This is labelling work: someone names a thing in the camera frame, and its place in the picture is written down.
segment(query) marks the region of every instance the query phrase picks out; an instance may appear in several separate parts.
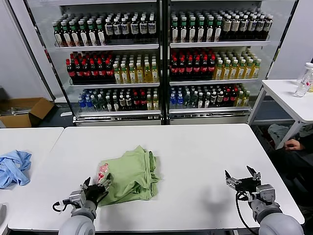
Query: blue cloth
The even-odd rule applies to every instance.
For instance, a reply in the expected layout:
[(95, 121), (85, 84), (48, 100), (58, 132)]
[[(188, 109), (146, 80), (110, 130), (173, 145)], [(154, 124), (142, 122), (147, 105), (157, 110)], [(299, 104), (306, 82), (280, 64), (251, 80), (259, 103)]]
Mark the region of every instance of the blue cloth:
[(30, 179), (22, 171), (30, 168), (30, 157), (30, 153), (18, 150), (0, 156), (0, 188), (6, 188), (11, 183), (20, 186), (29, 183)]

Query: white table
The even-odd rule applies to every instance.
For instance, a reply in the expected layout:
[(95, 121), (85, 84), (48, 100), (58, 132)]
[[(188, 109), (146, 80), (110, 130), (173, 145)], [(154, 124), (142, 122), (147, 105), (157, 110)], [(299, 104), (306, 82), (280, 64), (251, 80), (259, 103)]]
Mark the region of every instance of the white table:
[(0, 224), (0, 235), (7, 233), (7, 224), (16, 209), (17, 202), (27, 203), (23, 195), (19, 194), (19, 189), (33, 184), (34, 173), (39, 169), (63, 129), (63, 127), (0, 129), (0, 155), (15, 149), (32, 154), (31, 167), (27, 172), (30, 182), (25, 186), (14, 185), (9, 189), (0, 189), (0, 203), (6, 205), (6, 217)]
[(265, 95), (269, 94), (294, 119), (294, 124), (276, 147), (282, 148), (302, 126), (313, 123), (313, 93), (306, 93), (301, 98), (293, 96), (298, 87), (296, 80), (263, 80), (262, 85), (247, 123), (253, 124)]
[[(15, 211), (13, 230), (57, 231), (70, 217), (52, 205), (96, 176), (103, 159), (118, 158), (138, 145), (159, 157), (159, 193), (150, 201), (132, 201), (97, 209), (96, 230), (165, 231), (243, 228), (235, 191), (225, 184), (224, 170), (249, 177), (246, 165), (262, 173), (276, 189), (284, 213), (304, 223), (298, 206), (246, 124), (68, 127), (24, 188), (28, 203)], [(247, 224), (258, 227), (247, 202), (240, 202)]]

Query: cardboard box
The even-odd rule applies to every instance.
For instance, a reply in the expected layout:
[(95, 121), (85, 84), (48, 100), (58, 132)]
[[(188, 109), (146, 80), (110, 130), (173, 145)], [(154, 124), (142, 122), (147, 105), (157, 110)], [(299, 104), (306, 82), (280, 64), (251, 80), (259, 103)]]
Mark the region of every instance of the cardboard box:
[(11, 107), (31, 109), (28, 114), (0, 116), (0, 121), (7, 128), (36, 127), (54, 106), (45, 98), (9, 99), (0, 102), (0, 110)]

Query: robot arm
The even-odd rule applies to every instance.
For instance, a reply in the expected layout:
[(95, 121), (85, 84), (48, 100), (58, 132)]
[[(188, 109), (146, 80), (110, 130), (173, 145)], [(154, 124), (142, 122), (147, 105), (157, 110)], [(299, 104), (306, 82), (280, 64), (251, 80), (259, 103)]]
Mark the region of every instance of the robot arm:
[(285, 215), (275, 202), (275, 189), (261, 184), (261, 173), (247, 166), (252, 177), (237, 180), (227, 171), (226, 184), (236, 190), (236, 206), (243, 224), (255, 235), (241, 217), (238, 200), (248, 201), (253, 219), (260, 224), (259, 235), (303, 235), (301, 225), (293, 217)]
[(71, 204), (73, 210), (71, 217), (59, 229), (59, 235), (94, 235), (95, 227), (93, 221), (96, 218), (98, 203), (108, 195), (108, 189), (112, 183), (111, 175), (99, 184), (89, 185), (90, 177), (81, 185), (81, 190), (74, 191), (68, 199), (56, 202), (52, 208), (56, 212), (65, 211), (67, 205)]

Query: display fridge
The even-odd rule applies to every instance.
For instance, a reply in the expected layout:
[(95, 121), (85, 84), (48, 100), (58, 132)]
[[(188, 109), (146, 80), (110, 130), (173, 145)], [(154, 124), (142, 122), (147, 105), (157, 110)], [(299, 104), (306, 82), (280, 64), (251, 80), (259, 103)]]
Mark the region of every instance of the display fridge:
[[(246, 122), (297, 6), (296, 0), (8, 3), (35, 57), (46, 51), (51, 66), (37, 57), (39, 67), (54, 72), (76, 125)], [(32, 30), (40, 46), (32, 45)]]

